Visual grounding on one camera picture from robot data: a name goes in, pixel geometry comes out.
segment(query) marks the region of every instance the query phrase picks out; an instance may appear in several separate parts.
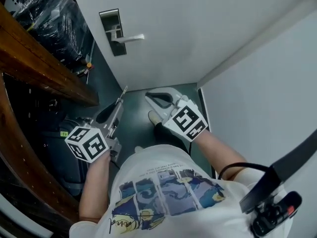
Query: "white door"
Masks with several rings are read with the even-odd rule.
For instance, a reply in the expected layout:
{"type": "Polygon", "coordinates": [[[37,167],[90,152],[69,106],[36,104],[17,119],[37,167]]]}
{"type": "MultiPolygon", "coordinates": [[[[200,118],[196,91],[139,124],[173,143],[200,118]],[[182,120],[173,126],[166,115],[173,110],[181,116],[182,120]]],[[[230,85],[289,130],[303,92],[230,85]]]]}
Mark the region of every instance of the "white door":
{"type": "Polygon", "coordinates": [[[77,0],[120,86],[196,83],[297,0],[77,0]],[[126,55],[114,56],[99,12],[119,9],[126,55]]]}

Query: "gray floor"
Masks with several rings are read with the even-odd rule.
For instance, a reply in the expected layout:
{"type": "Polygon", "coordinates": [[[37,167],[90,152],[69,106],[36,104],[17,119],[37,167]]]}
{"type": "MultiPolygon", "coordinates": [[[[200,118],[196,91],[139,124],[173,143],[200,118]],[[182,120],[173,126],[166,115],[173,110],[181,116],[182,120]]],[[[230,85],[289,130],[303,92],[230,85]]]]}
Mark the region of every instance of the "gray floor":
{"type": "MultiPolygon", "coordinates": [[[[103,110],[105,107],[116,101],[121,94],[121,88],[115,80],[99,48],[95,45],[92,64],[95,68],[90,72],[88,85],[99,95],[100,105],[98,107],[86,108],[69,101],[63,101],[63,108],[68,112],[70,118],[92,117],[95,112],[103,110]]],[[[185,84],[173,86],[180,93],[185,94],[195,102],[201,110],[201,104],[196,89],[196,84],[185,84]]],[[[124,112],[119,127],[115,132],[122,150],[118,157],[118,165],[134,153],[135,146],[149,147],[155,145],[153,125],[148,119],[148,112],[151,106],[145,100],[145,93],[148,90],[127,92],[124,96],[124,112]]],[[[189,142],[184,140],[187,149],[189,142]]],[[[211,175],[211,167],[204,158],[195,143],[192,144],[192,159],[205,171],[211,175]]],[[[111,165],[110,181],[114,179],[118,169],[111,165]]]]}

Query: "graphic print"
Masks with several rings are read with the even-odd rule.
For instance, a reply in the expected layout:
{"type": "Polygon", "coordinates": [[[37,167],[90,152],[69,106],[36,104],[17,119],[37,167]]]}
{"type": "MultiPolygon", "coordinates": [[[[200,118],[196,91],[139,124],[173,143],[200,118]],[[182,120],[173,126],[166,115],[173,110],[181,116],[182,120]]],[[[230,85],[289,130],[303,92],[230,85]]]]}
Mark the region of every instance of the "graphic print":
{"type": "Polygon", "coordinates": [[[142,229],[150,230],[164,220],[164,210],[152,179],[135,183],[136,201],[142,218],[142,229]]]}
{"type": "Polygon", "coordinates": [[[175,171],[172,167],[156,170],[150,170],[151,178],[129,181],[119,187],[121,200],[112,211],[109,233],[150,230],[167,215],[198,211],[225,199],[221,186],[194,170],[175,171]]]}
{"type": "Polygon", "coordinates": [[[199,119],[188,106],[185,106],[174,118],[173,121],[176,125],[185,132],[191,125],[199,119]]]}
{"type": "Polygon", "coordinates": [[[121,193],[121,198],[124,199],[128,196],[132,196],[134,195],[136,192],[135,192],[135,189],[134,189],[134,186],[133,186],[133,182],[126,182],[125,184],[121,185],[119,187],[119,190],[120,190],[120,193],[121,193]]]}
{"type": "Polygon", "coordinates": [[[184,179],[178,179],[174,170],[158,172],[159,184],[171,216],[198,209],[192,194],[186,188],[184,179]]]}

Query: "wooden panel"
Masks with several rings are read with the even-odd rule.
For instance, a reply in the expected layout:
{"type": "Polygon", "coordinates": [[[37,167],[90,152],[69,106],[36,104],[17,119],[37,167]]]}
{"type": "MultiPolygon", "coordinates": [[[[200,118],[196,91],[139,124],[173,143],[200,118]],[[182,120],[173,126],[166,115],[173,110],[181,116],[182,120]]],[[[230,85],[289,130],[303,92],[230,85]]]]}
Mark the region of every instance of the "wooden panel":
{"type": "Polygon", "coordinates": [[[0,4],[0,70],[86,106],[98,95],[43,48],[0,4]]]}
{"type": "Polygon", "coordinates": [[[0,77],[0,158],[38,200],[70,224],[78,221],[78,202],[49,174],[26,140],[0,77]]]}

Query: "shoe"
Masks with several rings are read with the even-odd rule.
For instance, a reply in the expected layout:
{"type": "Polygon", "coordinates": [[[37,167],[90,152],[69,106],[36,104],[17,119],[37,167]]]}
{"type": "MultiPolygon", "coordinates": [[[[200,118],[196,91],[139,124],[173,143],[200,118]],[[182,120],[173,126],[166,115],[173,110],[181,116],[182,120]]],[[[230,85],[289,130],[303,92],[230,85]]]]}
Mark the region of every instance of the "shoe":
{"type": "Polygon", "coordinates": [[[135,152],[135,153],[138,153],[138,152],[141,152],[143,149],[144,149],[144,148],[141,147],[141,146],[136,146],[136,147],[134,148],[134,152],[135,152]]]}
{"type": "Polygon", "coordinates": [[[149,117],[149,120],[151,121],[151,123],[153,123],[154,126],[156,126],[158,123],[162,122],[162,119],[159,117],[159,115],[154,112],[153,110],[151,110],[149,113],[148,113],[148,117],[149,117]]]}

